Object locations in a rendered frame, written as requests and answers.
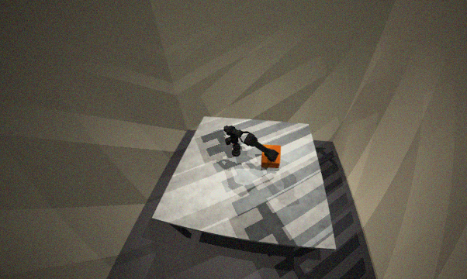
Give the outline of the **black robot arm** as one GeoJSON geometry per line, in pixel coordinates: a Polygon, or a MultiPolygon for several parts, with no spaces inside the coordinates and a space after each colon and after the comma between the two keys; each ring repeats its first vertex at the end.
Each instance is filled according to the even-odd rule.
{"type": "Polygon", "coordinates": [[[278,158],[278,155],[279,153],[276,152],[275,150],[271,150],[265,146],[263,146],[261,143],[258,142],[258,138],[256,138],[254,136],[254,134],[252,133],[249,133],[248,131],[241,131],[241,130],[237,130],[235,129],[234,126],[224,126],[224,131],[227,133],[228,138],[225,139],[225,142],[227,145],[230,145],[231,143],[233,143],[233,140],[231,139],[231,137],[233,138],[236,138],[236,137],[239,137],[240,138],[240,141],[248,146],[255,146],[257,147],[259,150],[261,150],[262,152],[265,153],[265,156],[267,157],[267,159],[271,162],[275,162],[275,160],[278,158]],[[249,133],[247,135],[247,137],[245,138],[244,142],[242,141],[241,139],[241,136],[243,135],[243,133],[249,133]]]}

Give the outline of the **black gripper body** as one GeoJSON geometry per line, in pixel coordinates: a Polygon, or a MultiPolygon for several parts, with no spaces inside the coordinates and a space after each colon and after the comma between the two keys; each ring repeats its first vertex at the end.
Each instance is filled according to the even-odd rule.
{"type": "Polygon", "coordinates": [[[233,150],[240,150],[240,144],[237,143],[237,142],[239,142],[238,137],[236,137],[236,138],[231,137],[231,139],[233,140],[233,144],[234,144],[233,145],[233,150]]]}

